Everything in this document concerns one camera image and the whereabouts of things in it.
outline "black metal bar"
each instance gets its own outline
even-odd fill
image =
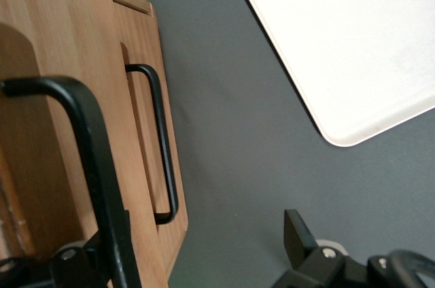
[[[9,79],[0,85],[6,96],[45,94],[65,108],[77,141],[101,242],[109,257],[114,287],[140,288],[109,139],[92,92],[82,82],[63,76]]]
[[[284,212],[284,246],[293,269],[298,269],[318,248],[314,236],[294,209]]]
[[[168,130],[166,118],[164,117],[162,89],[157,72],[149,65],[131,64],[125,66],[126,72],[140,72],[148,78],[151,88],[152,104],[154,107],[154,117],[156,119],[158,143],[160,145],[160,154],[162,156],[164,179],[166,181],[169,212],[154,213],[154,219],[158,225],[171,222],[178,211],[177,187],[172,164],[171,149],[169,147]]]

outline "gray floor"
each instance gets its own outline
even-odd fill
[[[435,258],[434,111],[334,147],[244,0],[150,1],[190,219],[171,287],[270,287],[289,266],[289,208],[358,261],[399,247]]]

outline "black clamp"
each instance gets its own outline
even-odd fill
[[[364,266],[332,247],[320,247],[296,210],[284,215],[284,245],[292,269],[274,288],[425,288],[418,274],[435,279],[435,262],[410,251],[373,256]]]

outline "wooden board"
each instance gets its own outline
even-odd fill
[[[142,285],[167,287],[159,244],[156,243],[157,230],[137,139],[122,51],[115,31],[112,0],[0,0],[0,23],[4,25],[3,30],[13,28],[28,40],[35,56],[35,60],[29,62],[28,56],[22,55],[21,58],[27,60],[31,67],[16,67],[12,73],[9,73],[10,69],[3,68],[0,79],[10,76],[24,77],[35,73],[68,75],[82,81],[96,96],[105,118],[124,207],[130,211],[132,240]],[[34,214],[31,214],[29,207],[25,208],[28,212],[25,213],[27,221],[32,217],[41,217],[44,212],[51,212],[56,208],[61,213],[73,211],[70,219],[52,219],[56,221],[56,225],[46,232],[48,237],[40,236],[44,232],[44,226],[49,224],[48,220],[39,222],[39,227],[29,227],[31,244],[35,246],[37,239],[50,244],[54,237],[62,237],[63,233],[56,228],[69,226],[70,221],[74,224],[75,218],[80,224],[71,226],[73,232],[77,232],[78,227],[81,231],[80,236],[89,238],[97,227],[66,113],[57,103],[46,98],[6,99],[2,96],[0,104],[4,106],[4,110],[14,109],[17,119],[27,120],[14,122],[14,126],[19,126],[20,130],[15,130],[17,134],[10,136],[9,131],[13,126],[6,128],[3,125],[4,119],[8,116],[0,118],[0,145],[12,182],[22,181],[21,187],[27,187],[22,191],[15,189],[21,211],[24,210],[23,201],[26,199],[37,199],[45,204],[43,210],[35,209]],[[26,165],[30,164],[33,169],[32,173],[25,174],[26,178],[21,177],[25,172],[18,173],[18,167],[8,157],[11,150],[14,150],[12,142],[19,139],[19,135],[32,141],[31,147],[34,147],[29,149],[26,145],[19,144],[14,152],[19,160],[25,160]],[[42,160],[35,154],[36,147],[47,147],[52,150],[53,157]],[[45,190],[49,187],[57,187],[56,190],[62,188],[61,197],[66,202],[63,202],[61,209],[59,199],[54,198],[56,194],[35,196],[32,193],[33,190],[40,190],[40,187],[34,185],[33,175],[38,176],[38,171],[44,167],[54,166],[58,169],[60,177],[40,179],[38,185],[43,185]],[[2,180],[5,177],[3,173],[0,176]],[[45,250],[39,246],[30,254],[46,256],[54,251],[53,248],[54,246],[51,246],[49,250]]]
[[[119,38],[124,50],[124,62],[126,64],[148,64],[152,66],[157,71],[162,86],[164,111],[179,199],[179,210],[175,219],[171,223],[158,226],[160,250],[169,277],[186,234],[188,220],[157,21],[155,16],[140,13],[117,3],[114,4],[114,8]],[[149,187],[152,192],[153,207],[158,213],[169,212],[150,85],[146,76],[142,74],[129,74],[129,79],[139,140],[141,141],[143,163],[145,164]]]

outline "screw head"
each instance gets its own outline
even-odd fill
[[[335,257],[337,257],[337,253],[335,253],[335,251],[333,249],[325,248],[325,249],[322,249],[321,251],[323,252],[325,257],[328,259],[334,259]]]
[[[382,269],[387,268],[387,259],[385,259],[384,257],[381,257],[378,261],[379,261],[379,264],[381,265]]]
[[[76,253],[77,252],[74,249],[67,249],[65,252],[62,253],[60,258],[63,259],[64,261],[67,261],[68,259],[74,257]]]

